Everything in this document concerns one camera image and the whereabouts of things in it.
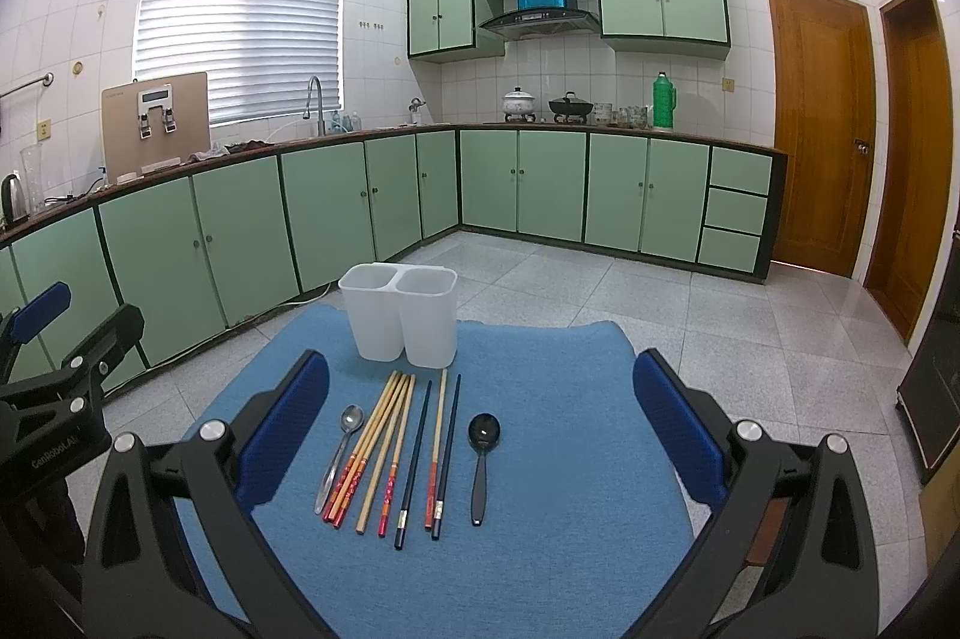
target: electric kettle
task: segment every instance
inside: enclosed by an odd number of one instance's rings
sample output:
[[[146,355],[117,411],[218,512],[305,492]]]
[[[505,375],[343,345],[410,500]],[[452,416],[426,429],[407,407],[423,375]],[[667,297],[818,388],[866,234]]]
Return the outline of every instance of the electric kettle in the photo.
[[[11,173],[0,184],[0,206],[3,207],[3,219],[7,227],[22,222],[30,214],[27,213],[27,198],[24,195],[23,184],[16,173]]]

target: black chopstick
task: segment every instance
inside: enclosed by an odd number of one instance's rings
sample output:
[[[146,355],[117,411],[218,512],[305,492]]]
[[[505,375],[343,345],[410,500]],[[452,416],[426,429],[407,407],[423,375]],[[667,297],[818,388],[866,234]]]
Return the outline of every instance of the black chopstick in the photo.
[[[430,388],[433,386],[433,380],[426,383],[426,393],[424,394],[424,410],[421,412],[421,421],[416,426],[416,439],[414,440],[414,451],[410,455],[410,470],[407,471],[407,484],[403,489],[403,503],[400,505],[400,516],[397,517],[397,536],[394,537],[394,549],[403,549],[403,539],[407,535],[407,512],[410,511],[410,502],[414,496],[414,481],[416,480],[416,462],[419,460],[419,444],[424,439],[424,423],[426,422],[426,407],[430,403]]]
[[[437,484],[437,500],[433,503],[433,527],[430,538],[440,538],[440,520],[443,519],[443,497],[446,495],[446,475],[450,473],[450,455],[453,454],[453,428],[457,422],[457,402],[460,399],[460,374],[457,374],[457,388],[453,391],[453,406],[450,407],[450,421],[446,428],[446,446],[443,448],[443,469],[440,470],[440,482]]]

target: window blinds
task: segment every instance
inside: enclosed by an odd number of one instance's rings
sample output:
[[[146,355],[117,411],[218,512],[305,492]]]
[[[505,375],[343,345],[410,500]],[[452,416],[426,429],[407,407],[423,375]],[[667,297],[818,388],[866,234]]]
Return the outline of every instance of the window blinds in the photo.
[[[205,70],[210,124],[302,113],[314,74],[338,108],[339,16],[340,0],[140,0],[133,72]]]

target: bottle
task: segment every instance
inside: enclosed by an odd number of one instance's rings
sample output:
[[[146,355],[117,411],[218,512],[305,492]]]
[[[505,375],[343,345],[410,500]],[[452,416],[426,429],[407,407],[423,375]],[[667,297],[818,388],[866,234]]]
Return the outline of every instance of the bottle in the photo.
[[[661,73],[654,81],[654,127],[664,130],[673,129],[673,110],[677,107],[677,88],[673,86],[666,73]]]

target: faucet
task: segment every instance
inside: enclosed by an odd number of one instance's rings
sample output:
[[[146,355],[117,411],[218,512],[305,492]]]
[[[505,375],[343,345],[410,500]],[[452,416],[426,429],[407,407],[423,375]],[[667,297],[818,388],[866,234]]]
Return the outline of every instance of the faucet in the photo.
[[[326,125],[323,123],[323,91],[320,89],[320,78],[310,76],[310,81],[306,85],[306,108],[304,108],[304,119],[310,120],[310,96],[313,94],[313,84],[317,82],[317,133],[321,136],[326,135]]]

